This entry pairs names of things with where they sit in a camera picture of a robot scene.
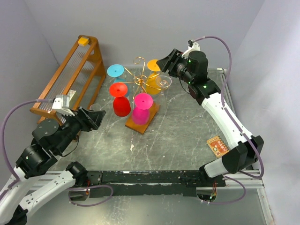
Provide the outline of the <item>clear wine glass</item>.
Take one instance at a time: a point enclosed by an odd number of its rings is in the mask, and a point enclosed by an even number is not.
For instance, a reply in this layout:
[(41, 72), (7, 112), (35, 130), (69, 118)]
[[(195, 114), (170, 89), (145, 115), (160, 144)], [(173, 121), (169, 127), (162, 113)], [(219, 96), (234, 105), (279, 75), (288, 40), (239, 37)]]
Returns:
[(160, 91), (160, 95), (164, 97), (165, 90), (167, 90), (171, 84), (172, 80), (168, 75), (158, 75), (155, 79), (156, 88)]
[(101, 111), (102, 107), (100, 104), (92, 104), (89, 108), (91, 111)]

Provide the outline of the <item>yellow wine glass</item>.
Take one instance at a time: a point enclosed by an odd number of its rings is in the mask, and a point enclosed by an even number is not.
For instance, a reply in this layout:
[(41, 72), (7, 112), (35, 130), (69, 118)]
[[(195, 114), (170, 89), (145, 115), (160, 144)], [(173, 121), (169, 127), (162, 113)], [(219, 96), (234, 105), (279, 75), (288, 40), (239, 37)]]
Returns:
[(156, 78), (160, 75), (160, 68), (157, 65), (157, 59), (152, 59), (147, 63), (151, 74), (147, 78), (146, 92), (150, 95), (156, 95), (161, 91), (161, 88), (156, 83)]

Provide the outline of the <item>red wine glass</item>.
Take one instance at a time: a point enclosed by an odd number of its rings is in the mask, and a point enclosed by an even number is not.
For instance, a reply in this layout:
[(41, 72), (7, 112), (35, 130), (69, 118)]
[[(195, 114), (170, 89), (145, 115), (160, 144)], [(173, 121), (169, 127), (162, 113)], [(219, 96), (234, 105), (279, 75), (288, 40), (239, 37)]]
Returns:
[(109, 88), (109, 93), (114, 97), (114, 113), (119, 117), (126, 117), (131, 112), (131, 105), (127, 97), (128, 92), (126, 84), (122, 82), (114, 83)]

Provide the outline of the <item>blue wine glass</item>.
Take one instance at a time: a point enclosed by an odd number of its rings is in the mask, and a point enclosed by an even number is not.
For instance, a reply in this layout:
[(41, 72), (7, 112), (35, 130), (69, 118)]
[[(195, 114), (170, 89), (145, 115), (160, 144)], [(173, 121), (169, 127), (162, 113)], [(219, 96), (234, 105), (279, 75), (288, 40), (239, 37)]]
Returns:
[(125, 83), (125, 80), (120, 78), (120, 76), (124, 73), (124, 67), (120, 64), (111, 65), (107, 69), (107, 74), (110, 77), (114, 77), (115, 80), (113, 84), (109, 88), (109, 93), (115, 98), (124, 97), (127, 98), (129, 96), (129, 87), (128, 84)]

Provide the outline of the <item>magenta wine glass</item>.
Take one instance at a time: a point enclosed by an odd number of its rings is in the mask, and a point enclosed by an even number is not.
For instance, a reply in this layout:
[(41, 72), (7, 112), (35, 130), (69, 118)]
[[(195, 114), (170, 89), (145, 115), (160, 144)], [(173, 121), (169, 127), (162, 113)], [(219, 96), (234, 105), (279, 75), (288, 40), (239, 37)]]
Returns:
[(133, 122), (138, 125), (144, 125), (150, 117), (150, 108), (153, 105), (151, 95), (147, 93), (139, 93), (134, 98), (135, 107), (132, 113)]

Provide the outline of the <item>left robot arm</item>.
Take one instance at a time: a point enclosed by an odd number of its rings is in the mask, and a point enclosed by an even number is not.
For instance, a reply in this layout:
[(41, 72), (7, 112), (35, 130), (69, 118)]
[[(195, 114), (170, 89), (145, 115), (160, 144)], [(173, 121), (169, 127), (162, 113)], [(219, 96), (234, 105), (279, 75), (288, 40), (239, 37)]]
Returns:
[(78, 107), (72, 116), (65, 116), (59, 125), (54, 119), (42, 121), (32, 132), (33, 140), (24, 149), (13, 172), (19, 177), (10, 180), (0, 192), (0, 223), (24, 225), (42, 206), (68, 188), (82, 188), (88, 180), (87, 170), (79, 162), (70, 163), (55, 179), (28, 194), (33, 185), (62, 156), (67, 146), (81, 131), (98, 130), (105, 111), (90, 111)]

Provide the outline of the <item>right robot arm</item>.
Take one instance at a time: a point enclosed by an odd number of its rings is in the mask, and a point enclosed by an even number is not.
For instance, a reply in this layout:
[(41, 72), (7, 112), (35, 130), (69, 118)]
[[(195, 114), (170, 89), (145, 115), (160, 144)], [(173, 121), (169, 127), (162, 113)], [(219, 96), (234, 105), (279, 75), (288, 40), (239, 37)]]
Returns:
[(262, 162), (262, 137), (253, 136), (242, 125), (224, 101), (221, 89), (208, 78), (208, 59), (204, 52), (194, 50), (184, 57), (182, 52), (173, 49), (157, 65), (162, 72), (188, 84), (189, 94), (210, 114), (227, 140), (229, 152), (200, 168), (203, 172), (199, 174), (199, 182), (203, 186), (210, 186), (219, 175), (235, 174)]

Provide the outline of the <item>wooden dish rack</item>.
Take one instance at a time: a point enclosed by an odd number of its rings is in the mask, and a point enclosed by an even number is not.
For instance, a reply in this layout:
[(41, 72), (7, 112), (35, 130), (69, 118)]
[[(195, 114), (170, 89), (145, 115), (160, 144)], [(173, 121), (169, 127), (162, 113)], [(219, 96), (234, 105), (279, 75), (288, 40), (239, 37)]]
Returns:
[[(88, 37), (89, 44), (79, 46), (80, 37)], [(98, 39), (87, 35), (80, 35), (78, 39), (39, 96), (40, 99), (51, 99), (76, 90), (76, 101), (70, 105), (72, 110), (79, 106), (89, 109), (106, 78)]]

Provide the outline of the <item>yellow block on rack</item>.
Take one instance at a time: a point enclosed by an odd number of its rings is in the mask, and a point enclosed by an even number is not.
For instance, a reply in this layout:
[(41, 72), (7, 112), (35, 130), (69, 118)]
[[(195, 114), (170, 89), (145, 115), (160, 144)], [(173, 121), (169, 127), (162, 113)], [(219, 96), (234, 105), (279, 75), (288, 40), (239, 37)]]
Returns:
[(79, 46), (85, 47), (89, 44), (90, 39), (88, 37), (80, 37), (78, 39), (78, 44)]

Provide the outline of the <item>white label card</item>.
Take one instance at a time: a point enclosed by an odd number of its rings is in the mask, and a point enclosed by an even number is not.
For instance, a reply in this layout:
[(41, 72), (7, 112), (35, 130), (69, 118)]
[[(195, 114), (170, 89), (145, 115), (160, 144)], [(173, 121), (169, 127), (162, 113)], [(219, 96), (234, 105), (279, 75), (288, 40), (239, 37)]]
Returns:
[(76, 101), (77, 91), (76, 90), (69, 90), (67, 95), (70, 98), (70, 105), (72, 105)]

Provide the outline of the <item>orange printed card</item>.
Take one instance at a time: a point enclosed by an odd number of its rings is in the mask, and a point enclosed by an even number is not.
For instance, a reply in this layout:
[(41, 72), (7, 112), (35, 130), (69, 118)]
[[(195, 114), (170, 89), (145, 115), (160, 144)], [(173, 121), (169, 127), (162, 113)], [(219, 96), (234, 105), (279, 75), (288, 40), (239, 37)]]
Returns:
[(229, 148), (219, 136), (207, 140), (207, 144), (217, 158), (229, 152)]

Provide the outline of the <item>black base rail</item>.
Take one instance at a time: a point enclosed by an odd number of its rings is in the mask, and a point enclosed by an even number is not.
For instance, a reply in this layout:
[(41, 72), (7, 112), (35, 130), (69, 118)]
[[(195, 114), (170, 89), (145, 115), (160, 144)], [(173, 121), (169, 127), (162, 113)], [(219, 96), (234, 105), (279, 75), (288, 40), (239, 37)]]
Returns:
[(90, 189), (90, 197), (182, 195), (197, 197), (198, 190), (225, 187), (222, 175), (209, 178), (199, 170), (173, 171), (87, 171), (75, 182), (76, 188)]

